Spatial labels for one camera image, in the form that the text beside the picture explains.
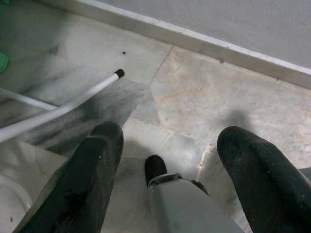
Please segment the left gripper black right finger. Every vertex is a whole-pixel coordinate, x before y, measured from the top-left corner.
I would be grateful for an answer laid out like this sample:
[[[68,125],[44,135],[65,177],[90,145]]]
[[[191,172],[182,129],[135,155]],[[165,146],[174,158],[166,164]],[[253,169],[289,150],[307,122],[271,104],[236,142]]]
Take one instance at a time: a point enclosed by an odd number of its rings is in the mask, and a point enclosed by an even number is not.
[[[311,182],[274,144],[230,126],[219,134],[217,152],[253,232],[311,231]]]

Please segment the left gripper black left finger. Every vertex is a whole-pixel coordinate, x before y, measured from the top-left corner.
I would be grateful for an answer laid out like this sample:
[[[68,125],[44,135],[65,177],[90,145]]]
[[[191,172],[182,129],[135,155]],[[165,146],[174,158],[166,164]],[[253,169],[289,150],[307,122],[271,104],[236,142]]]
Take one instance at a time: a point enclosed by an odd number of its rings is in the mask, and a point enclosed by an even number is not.
[[[16,233],[99,233],[123,150],[119,124],[96,126],[51,176]]]

